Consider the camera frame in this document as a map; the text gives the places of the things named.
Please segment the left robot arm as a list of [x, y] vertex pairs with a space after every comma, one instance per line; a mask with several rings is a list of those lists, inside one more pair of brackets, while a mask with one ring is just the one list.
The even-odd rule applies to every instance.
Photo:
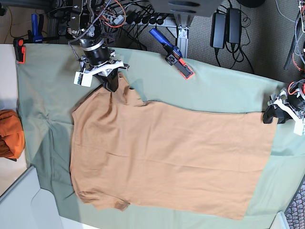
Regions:
[[294, 34], [284, 70], [288, 70], [290, 64], [301, 73], [302, 79], [291, 82], [287, 88], [283, 88], [279, 94], [270, 96], [268, 106], [263, 114], [263, 123], [270, 124], [277, 118], [278, 124], [284, 124], [287, 120], [294, 120], [296, 124], [305, 123], [305, 68], [297, 64], [296, 58], [305, 62], [305, 46], [300, 45], [300, 39], [305, 33], [305, 2], [298, 1], [298, 14], [294, 20]]

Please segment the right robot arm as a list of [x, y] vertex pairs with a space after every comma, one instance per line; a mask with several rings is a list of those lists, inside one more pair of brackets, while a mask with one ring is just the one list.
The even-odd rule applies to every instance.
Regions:
[[74, 84], [90, 87], [96, 77], [106, 90], [115, 92], [119, 86], [118, 70], [129, 66], [116, 60], [115, 50], [108, 46], [116, 35], [103, 30], [104, 26], [117, 29], [126, 22], [121, 3], [116, 1], [120, 14], [110, 8], [110, 3], [109, 0], [74, 0], [67, 32], [73, 38], [68, 44], [79, 42], [83, 51], [82, 56], [75, 55], [80, 70], [75, 73]]

